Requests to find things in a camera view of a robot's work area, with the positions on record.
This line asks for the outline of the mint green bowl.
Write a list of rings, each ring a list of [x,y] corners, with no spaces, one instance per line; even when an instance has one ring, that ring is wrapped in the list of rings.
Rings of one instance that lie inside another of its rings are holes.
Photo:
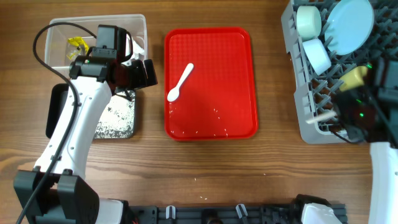
[[[300,6],[297,9],[296,25],[303,41],[317,38],[322,30],[320,11],[315,6]]]

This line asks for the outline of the white plastic spoon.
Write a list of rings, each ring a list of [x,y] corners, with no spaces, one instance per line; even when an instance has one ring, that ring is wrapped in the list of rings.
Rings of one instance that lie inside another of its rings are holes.
[[[168,95],[167,95],[167,101],[168,102],[174,102],[178,99],[180,95],[180,88],[183,85],[184,81],[188,78],[192,70],[194,69],[194,64],[188,63],[187,66],[185,67],[185,70],[183,71],[179,81],[177,82],[176,86],[172,88]]]

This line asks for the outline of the white napkin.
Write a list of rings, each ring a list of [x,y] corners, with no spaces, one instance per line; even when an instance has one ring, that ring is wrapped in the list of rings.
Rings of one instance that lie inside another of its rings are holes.
[[[130,59],[123,62],[124,65],[130,66],[135,60],[144,60],[145,58],[145,50],[141,47],[135,39],[131,41],[131,38],[126,36],[126,56],[131,55]]]

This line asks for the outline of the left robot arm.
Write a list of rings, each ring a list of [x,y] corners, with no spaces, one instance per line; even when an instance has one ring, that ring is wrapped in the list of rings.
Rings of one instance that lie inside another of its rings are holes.
[[[85,182],[88,152],[100,117],[117,91],[157,84],[152,60],[126,62],[132,37],[118,26],[100,25],[95,46],[71,63],[68,95],[43,154],[30,171],[19,170],[14,190],[19,220],[29,223],[138,223],[125,200],[99,198]]]

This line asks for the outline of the light blue small bowl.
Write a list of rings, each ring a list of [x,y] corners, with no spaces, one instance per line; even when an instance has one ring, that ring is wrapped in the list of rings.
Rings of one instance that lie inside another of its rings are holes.
[[[317,75],[331,67],[331,60],[321,40],[312,39],[302,43],[305,54]]]

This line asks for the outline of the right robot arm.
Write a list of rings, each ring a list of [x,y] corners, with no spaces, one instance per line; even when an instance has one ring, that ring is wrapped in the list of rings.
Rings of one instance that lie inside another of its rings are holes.
[[[333,110],[306,122],[337,118],[348,134],[346,142],[370,144],[369,222],[397,223],[397,60],[380,57],[365,67],[359,82],[333,97]]]

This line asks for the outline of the yellow snack wrapper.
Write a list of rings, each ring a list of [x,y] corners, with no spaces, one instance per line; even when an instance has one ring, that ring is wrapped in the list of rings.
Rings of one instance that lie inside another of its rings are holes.
[[[79,55],[86,55],[89,50],[88,44],[82,37],[72,37],[67,40],[66,57],[75,60]]]

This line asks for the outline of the yellow plastic cup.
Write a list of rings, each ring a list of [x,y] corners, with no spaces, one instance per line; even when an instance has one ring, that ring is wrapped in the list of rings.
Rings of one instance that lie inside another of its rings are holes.
[[[343,82],[339,87],[340,91],[351,90],[353,88],[363,86],[364,78],[367,76],[367,74],[368,67],[366,66],[358,66],[352,69],[339,79],[339,81]]]

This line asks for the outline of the light blue plate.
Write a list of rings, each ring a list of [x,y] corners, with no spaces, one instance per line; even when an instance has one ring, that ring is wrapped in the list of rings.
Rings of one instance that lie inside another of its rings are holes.
[[[350,54],[365,43],[373,29],[373,7],[368,0],[342,0],[330,12],[326,25],[325,40],[332,37],[328,50]]]

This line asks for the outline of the white plastic fork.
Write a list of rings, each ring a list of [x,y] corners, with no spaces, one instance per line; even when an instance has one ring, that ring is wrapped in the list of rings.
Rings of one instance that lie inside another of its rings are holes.
[[[310,118],[308,120],[306,120],[307,124],[313,124],[313,123],[318,123],[320,121],[324,121],[324,120],[329,120],[334,118],[337,115],[336,112],[334,111],[329,111],[327,113],[322,113],[319,114],[318,116],[314,116],[313,118]]]

